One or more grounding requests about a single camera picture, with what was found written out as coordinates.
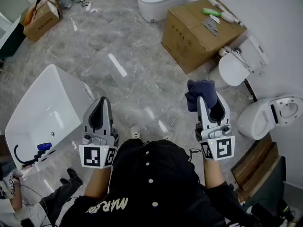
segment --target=hand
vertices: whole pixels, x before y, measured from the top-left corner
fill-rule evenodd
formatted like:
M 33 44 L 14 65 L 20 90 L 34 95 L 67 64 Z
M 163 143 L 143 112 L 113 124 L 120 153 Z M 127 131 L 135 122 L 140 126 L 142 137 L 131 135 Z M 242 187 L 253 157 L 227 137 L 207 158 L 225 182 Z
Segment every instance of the hand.
M 20 178 L 18 174 L 13 173 L 14 186 L 20 185 Z

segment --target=blue cloth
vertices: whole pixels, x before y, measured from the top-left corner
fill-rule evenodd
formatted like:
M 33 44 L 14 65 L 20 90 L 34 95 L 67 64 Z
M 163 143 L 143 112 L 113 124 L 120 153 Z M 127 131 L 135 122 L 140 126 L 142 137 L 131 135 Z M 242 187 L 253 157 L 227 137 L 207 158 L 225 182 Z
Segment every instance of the blue cloth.
M 197 112 L 197 99 L 198 96 L 202 96 L 208 106 L 212 108 L 217 103 L 217 92 L 214 86 L 214 81 L 193 81 L 187 82 L 188 92 L 185 93 L 187 99 L 187 106 L 190 112 Z

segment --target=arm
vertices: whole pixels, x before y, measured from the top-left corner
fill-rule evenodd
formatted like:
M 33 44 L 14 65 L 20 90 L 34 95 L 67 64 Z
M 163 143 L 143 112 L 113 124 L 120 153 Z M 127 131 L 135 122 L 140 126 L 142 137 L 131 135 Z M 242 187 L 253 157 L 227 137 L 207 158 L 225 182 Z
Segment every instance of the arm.
M 111 167 L 106 169 L 95 169 L 84 195 L 91 198 L 104 198 L 107 195 L 110 173 Z
M 206 194 L 218 212 L 243 226 L 258 226 L 241 207 L 235 192 L 229 188 L 223 177 L 219 161 L 204 159 L 204 175 Z
M 22 209 L 22 194 L 21 194 L 21 185 L 19 181 L 19 177 L 13 176 L 15 181 L 15 196 L 10 199 L 11 206 L 13 207 L 14 211 Z
M 204 159 L 204 176 L 207 189 L 220 186 L 225 182 L 219 161 Z

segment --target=brown cardboard box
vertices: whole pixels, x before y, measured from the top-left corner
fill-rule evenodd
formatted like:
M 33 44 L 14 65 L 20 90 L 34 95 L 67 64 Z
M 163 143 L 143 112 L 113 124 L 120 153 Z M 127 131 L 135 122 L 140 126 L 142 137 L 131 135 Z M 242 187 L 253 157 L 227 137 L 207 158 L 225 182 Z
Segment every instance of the brown cardboard box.
M 201 23 L 209 18 L 202 13 L 202 8 L 221 12 L 208 0 L 199 0 L 171 8 L 166 19 L 162 44 L 186 74 L 210 60 L 220 48 L 246 30 L 245 26 L 220 18 L 220 24 L 216 23 L 218 35 L 215 36 Z
M 25 25 L 23 33 L 37 42 L 40 37 L 63 18 L 63 14 L 58 0 L 38 0 L 22 14 L 21 24 L 24 25 L 25 17 L 33 8 L 35 8 L 35 11 L 29 24 Z

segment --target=white bathtub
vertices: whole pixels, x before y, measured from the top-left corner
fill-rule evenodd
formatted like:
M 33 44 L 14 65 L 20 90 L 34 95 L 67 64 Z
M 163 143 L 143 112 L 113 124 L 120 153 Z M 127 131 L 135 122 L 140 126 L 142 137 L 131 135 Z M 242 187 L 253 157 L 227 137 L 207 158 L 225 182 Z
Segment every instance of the white bathtub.
M 41 170 L 48 161 L 72 142 L 71 136 L 81 138 L 82 118 L 93 102 L 83 84 L 72 75 L 54 65 L 49 65 L 34 81 L 15 109 L 5 129 L 5 137 L 17 168 L 37 154 L 37 145 L 51 143 L 52 147 L 35 163 Z

